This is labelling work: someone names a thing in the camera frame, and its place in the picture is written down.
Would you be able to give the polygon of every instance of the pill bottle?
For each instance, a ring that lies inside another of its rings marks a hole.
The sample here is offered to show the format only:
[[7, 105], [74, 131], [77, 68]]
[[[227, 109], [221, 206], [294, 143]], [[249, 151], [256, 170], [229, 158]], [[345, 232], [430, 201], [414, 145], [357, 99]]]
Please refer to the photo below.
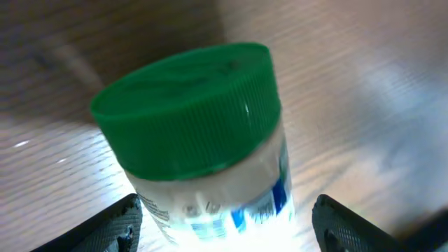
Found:
[[200, 48], [137, 70], [91, 112], [162, 234], [179, 246], [273, 237], [294, 216], [268, 48]]

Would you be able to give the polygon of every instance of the green lid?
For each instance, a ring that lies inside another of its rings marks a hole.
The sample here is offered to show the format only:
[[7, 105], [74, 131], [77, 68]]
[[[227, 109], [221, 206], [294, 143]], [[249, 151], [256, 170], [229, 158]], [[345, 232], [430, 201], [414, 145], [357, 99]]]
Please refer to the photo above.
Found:
[[152, 181], [234, 165], [270, 137], [281, 113], [269, 50], [257, 43], [150, 64], [100, 92], [90, 109], [123, 169]]

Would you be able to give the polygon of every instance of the jar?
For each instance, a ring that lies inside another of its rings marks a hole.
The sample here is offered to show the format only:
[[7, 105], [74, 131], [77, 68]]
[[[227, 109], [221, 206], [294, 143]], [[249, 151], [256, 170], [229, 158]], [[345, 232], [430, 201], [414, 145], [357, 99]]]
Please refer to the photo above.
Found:
[[150, 64], [99, 93], [91, 112], [171, 243], [272, 237], [292, 222], [267, 47], [220, 45]]

